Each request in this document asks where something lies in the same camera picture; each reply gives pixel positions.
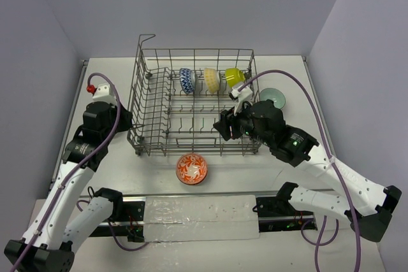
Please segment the white bowl yellow flower pattern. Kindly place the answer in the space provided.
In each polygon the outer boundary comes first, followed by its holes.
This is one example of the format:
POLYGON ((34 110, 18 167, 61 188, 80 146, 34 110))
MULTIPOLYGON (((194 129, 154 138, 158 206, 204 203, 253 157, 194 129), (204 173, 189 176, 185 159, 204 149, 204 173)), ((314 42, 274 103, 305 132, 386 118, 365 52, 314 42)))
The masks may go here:
POLYGON ((205 68, 204 69, 204 79, 207 85, 208 91, 211 94, 215 94, 221 86, 221 79, 219 76, 219 72, 212 68, 205 68))

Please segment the blue zigzag patterned bowl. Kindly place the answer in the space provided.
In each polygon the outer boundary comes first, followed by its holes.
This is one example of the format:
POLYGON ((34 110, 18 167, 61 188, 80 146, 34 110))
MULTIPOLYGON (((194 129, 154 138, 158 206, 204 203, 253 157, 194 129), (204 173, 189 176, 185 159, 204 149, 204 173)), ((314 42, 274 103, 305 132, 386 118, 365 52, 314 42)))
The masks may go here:
POLYGON ((187 95, 196 90, 196 73, 189 68, 179 69, 179 82, 183 92, 187 95))

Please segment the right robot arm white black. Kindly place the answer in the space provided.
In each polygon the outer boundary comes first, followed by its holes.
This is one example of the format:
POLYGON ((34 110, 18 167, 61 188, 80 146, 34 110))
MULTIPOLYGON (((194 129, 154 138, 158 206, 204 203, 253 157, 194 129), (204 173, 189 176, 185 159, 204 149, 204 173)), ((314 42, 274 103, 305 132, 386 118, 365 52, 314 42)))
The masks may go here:
POLYGON ((214 129, 226 141, 243 135, 269 148, 278 160, 299 168, 337 192, 314 192, 286 182, 276 195, 283 215, 313 211, 348 221, 362 238, 380 242, 391 222, 402 192, 394 185, 384 187, 360 175, 340 160, 329 157, 324 148, 304 130, 288 125, 271 100, 244 104, 236 113, 223 110, 214 129))

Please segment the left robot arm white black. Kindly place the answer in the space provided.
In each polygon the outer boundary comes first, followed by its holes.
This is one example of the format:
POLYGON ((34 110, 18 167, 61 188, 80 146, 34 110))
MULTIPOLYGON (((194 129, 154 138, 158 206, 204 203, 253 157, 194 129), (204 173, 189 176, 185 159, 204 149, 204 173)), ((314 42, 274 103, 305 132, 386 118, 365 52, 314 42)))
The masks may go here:
POLYGON ((117 132, 131 127, 131 113, 121 103, 87 105, 83 123, 65 148, 50 194, 34 222, 19 240, 10 240, 4 254, 12 271, 70 271, 77 250, 102 221, 124 214, 121 192, 97 190, 89 208, 69 218, 81 192, 108 153, 117 132))

